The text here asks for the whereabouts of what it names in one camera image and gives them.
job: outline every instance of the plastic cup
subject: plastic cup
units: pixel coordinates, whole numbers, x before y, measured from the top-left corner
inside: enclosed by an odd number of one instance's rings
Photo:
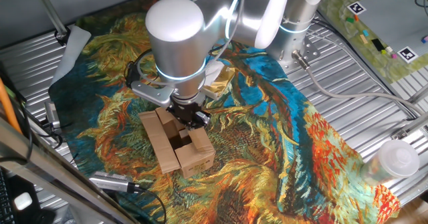
[[[361,178],[371,186],[393,179],[411,177],[419,169],[416,150],[402,140],[385,142],[379,151],[361,167]]]

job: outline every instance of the wooden block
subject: wooden block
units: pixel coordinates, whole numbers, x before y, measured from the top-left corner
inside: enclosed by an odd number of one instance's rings
[[[364,44],[368,44],[368,41],[367,41],[366,37],[363,34],[361,34],[360,37],[361,37],[361,40],[362,40],[362,42]]]

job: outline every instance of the metal connector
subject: metal connector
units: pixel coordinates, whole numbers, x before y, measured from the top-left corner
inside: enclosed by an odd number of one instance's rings
[[[402,129],[393,134],[391,138],[394,140],[400,140],[408,137],[418,130],[422,131],[425,136],[428,135],[428,112],[418,117],[416,120],[413,120],[410,124],[402,127]]]
[[[45,102],[46,118],[50,123],[51,128],[56,134],[61,134],[60,118],[56,112],[56,107],[53,102]]]
[[[299,51],[294,50],[292,52],[292,57],[296,60],[300,66],[306,71],[310,66],[309,63],[303,58],[302,54]]]
[[[132,183],[130,177],[103,173],[100,171],[95,172],[90,178],[97,187],[111,191],[123,191],[133,193],[135,187],[139,187]]]

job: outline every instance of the gray fabric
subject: gray fabric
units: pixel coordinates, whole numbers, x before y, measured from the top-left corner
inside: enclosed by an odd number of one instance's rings
[[[421,42],[428,35],[428,17],[414,0],[361,0],[360,3],[367,9],[358,16],[360,20],[395,52],[407,46],[419,56],[428,52],[428,43]]]

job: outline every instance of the colorful cloth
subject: colorful cloth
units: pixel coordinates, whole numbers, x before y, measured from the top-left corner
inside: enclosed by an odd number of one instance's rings
[[[150,48],[144,18],[158,0],[132,0],[84,17],[92,34],[74,69],[49,90],[79,170],[127,175],[159,195],[168,223],[383,223],[399,210],[369,187],[351,149],[265,52],[233,43],[222,61],[239,70],[207,127],[217,151],[209,170],[163,175],[138,113],[156,106],[124,86],[126,64]],[[142,63],[156,78],[154,60]],[[163,220],[150,195],[119,197],[144,221]]]

